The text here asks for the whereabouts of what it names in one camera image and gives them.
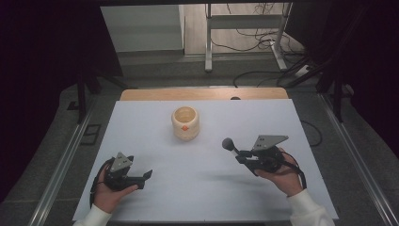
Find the cable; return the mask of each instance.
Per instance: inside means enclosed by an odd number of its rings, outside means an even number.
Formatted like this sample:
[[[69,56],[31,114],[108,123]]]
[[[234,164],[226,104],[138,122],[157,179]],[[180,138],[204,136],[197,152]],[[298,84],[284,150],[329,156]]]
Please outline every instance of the cable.
[[[277,81],[277,83],[276,83],[276,87],[281,87],[281,88],[283,88],[283,86],[280,84],[281,80],[282,80],[283,78],[286,78],[286,77],[288,77],[288,76],[291,76],[291,75],[292,75],[292,72],[296,72],[297,70],[300,69],[300,67],[303,67],[303,65],[305,65],[305,64],[309,61],[309,59],[310,59],[310,58],[309,58],[308,56],[304,56],[304,57],[302,57],[301,59],[299,59],[299,60],[297,61],[297,63],[295,63],[293,66],[291,66],[291,68],[288,69],[288,70],[278,79],[278,81]]]
[[[244,75],[246,75],[246,74],[250,74],[250,73],[280,73],[280,72],[254,71],[254,72],[240,73],[240,74],[238,74],[237,76],[234,77],[234,79],[232,80],[232,84],[233,84],[236,88],[238,88],[237,85],[235,84],[235,81],[236,81],[238,78],[240,78],[240,77],[242,77],[242,76],[244,76]]]
[[[251,47],[251,48],[249,48],[249,49],[235,49],[235,48],[232,48],[232,47],[227,46],[227,45],[217,44],[217,43],[215,43],[215,42],[212,40],[212,38],[211,38],[211,42],[212,42],[212,44],[214,44],[215,46],[224,47],[224,48],[232,49],[232,50],[234,50],[234,51],[239,51],[239,52],[247,52],[247,51],[253,50],[253,49],[255,49],[256,47],[258,47],[261,43],[266,42],[266,41],[269,41],[269,40],[262,40],[262,41],[260,41],[258,44],[256,44],[255,46],[253,46],[253,47]]]
[[[279,79],[279,78],[278,78],[278,77],[265,78],[264,80],[262,80],[261,82],[259,82],[258,85],[256,85],[256,88],[258,88],[263,82],[269,81],[269,80],[274,80],[274,79]]]
[[[322,134],[322,132],[321,132],[315,125],[313,125],[312,123],[310,123],[310,122],[308,122],[308,121],[303,121],[303,120],[301,120],[300,122],[305,123],[305,124],[308,124],[308,125],[309,125],[310,127],[312,127],[314,130],[316,130],[317,134],[319,134],[319,141],[317,141],[317,143],[315,143],[315,144],[310,144],[310,145],[311,145],[311,147],[317,147],[317,146],[319,146],[319,145],[323,142],[323,134]]]
[[[292,163],[289,163],[289,162],[287,162],[287,161],[282,161],[282,162],[280,162],[282,165],[284,165],[284,166],[287,166],[287,167],[289,167],[289,168],[291,168],[292,170],[294,170],[298,175],[299,175],[299,177],[300,177],[300,181],[301,181],[301,183],[302,183],[302,188],[303,189],[306,189],[307,188],[307,184],[306,184],[306,177],[305,177],[305,173],[300,169],[300,167],[299,167],[299,164],[296,162],[296,159],[292,156],[292,155],[290,155],[290,154],[288,154],[288,153],[286,153],[286,152],[281,152],[282,154],[287,154],[287,155],[289,155],[290,157],[292,157],[293,159],[294,159],[294,161],[295,161],[295,165],[294,164],[292,164]]]

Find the wire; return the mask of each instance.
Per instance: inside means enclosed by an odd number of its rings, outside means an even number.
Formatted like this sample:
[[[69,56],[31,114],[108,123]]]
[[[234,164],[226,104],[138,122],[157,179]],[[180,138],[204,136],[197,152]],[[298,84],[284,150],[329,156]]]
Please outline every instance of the wire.
[[[286,72],[284,72],[284,74],[277,80],[276,87],[283,88],[283,86],[280,84],[281,80],[283,78],[291,76],[293,72],[296,72],[297,70],[299,70],[300,67],[303,67],[303,65],[305,65],[309,61],[309,59],[310,58],[308,56],[304,56],[301,59],[299,59],[297,63],[291,66],[291,68],[288,69]]]
[[[308,124],[310,127],[312,127],[317,132],[317,134],[319,134],[319,141],[317,141],[315,144],[310,144],[311,147],[319,146],[323,142],[323,134],[322,134],[322,132],[315,125],[313,125],[312,123],[310,123],[308,121],[301,120],[300,122]]]
[[[265,78],[264,80],[262,80],[261,82],[259,82],[258,85],[256,85],[256,88],[258,88],[263,82],[265,82],[265,81],[270,81],[270,80],[274,80],[274,79],[279,79],[279,78],[278,78],[278,77]]]
[[[237,76],[235,76],[234,77],[234,79],[232,80],[232,84],[236,87],[236,88],[238,88],[237,87],[237,85],[235,84],[235,81],[238,79],[238,78],[240,78],[240,77],[242,77],[242,76],[244,76],[244,75],[246,75],[246,74],[250,74],[250,73],[280,73],[280,72],[270,72],[270,71],[254,71],[254,72],[247,72],[247,73],[240,73],[240,74],[238,74]]]
[[[255,49],[256,47],[258,47],[261,43],[266,42],[266,41],[269,41],[269,40],[262,40],[262,41],[260,41],[258,44],[256,44],[255,46],[253,46],[253,47],[251,47],[251,48],[249,48],[249,49],[235,49],[235,48],[230,47],[230,46],[227,46],[227,45],[217,44],[217,43],[215,43],[215,42],[212,40],[212,38],[211,38],[211,42],[212,42],[212,44],[214,44],[215,46],[224,47],[224,48],[232,49],[232,50],[234,50],[234,51],[239,51],[239,52],[247,52],[247,51],[253,50],[253,49]]]

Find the gray floor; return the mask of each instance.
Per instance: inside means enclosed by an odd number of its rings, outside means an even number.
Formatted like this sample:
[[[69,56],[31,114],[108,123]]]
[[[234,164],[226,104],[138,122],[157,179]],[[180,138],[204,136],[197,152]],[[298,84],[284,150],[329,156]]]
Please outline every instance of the gray floor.
[[[211,87],[231,86],[232,79],[249,71],[275,72],[277,64],[270,55],[217,56],[212,73],[204,72],[203,58],[184,56],[124,55],[120,57],[124,77],[121,81],[132,87]],[[254,87],[274,73],[258,73],[237,80],[238,87]],[[89,100],[96,100],[89,124],[100,124],[101,130],[94,145],[79,145],[56,200],[44,225],[72,225],[72,216],[82,196],[83,188],[101,145],[106,125],[115,102],[122,90],[99,78],[103,91],[99,95],[88,93]],[[312,151],[319,165],[328,192],[340,217],[336,225],[385,225],[374,201],[361,181],[337,131],[321,105],[314,90],[316,78],[294,89],[288,89],[301,120],[314,124],[323,135],[323,142]],[[267,80],[262,86],[274,87],[276,80]],[[68,111],[70,102],[76,101],[76,88],[62,92],[59,109],[35,157],[18,184],[0,205],[0,225],[26,225],[39,203],[58,160],[68,145],[76,128],[77,112]],[[381,186],[392,210],[399,211],[399,161],[375,131],[357,114],[348,98],[343,99],[343,120],[348,133],[361,156]],[[303,124],[309,143],[319,140],[315,130]],[[82,137],[90,142],[92,137]],[[108,225],[122,225],[110,222]],[[266,225],[290,225],[289,222],[269,222]]]

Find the white cup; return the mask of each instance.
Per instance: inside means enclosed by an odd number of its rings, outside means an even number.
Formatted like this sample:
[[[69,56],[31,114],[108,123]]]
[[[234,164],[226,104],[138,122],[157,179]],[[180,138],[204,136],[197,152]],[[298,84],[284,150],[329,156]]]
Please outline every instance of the white cup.
[[[172,114],[172,125],[176,137],[191,140],[200,132],[200,115],[194,107],[179,107]]]

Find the white tabletop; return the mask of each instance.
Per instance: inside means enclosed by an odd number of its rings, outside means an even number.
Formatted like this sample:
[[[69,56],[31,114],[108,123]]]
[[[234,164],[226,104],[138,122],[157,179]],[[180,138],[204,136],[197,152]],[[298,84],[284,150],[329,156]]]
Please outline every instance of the white tabletop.
[[[173,135],[172,112],[199,112],[191,141]],[[118,152],[134,155],[129,176],[153,170],[143,190],[126,197],[113,220],[131,222],[264,222],[286,220],[291,209],[273,183],[255,177],[221,143],[230,137],[250,150],[258,135],[286,135],[279,147],[305,172],[308,190],[333,218],[337,214],[291,100],[117,102],[84,193],[73,217],[89,211],[89,190],[103,162]]]

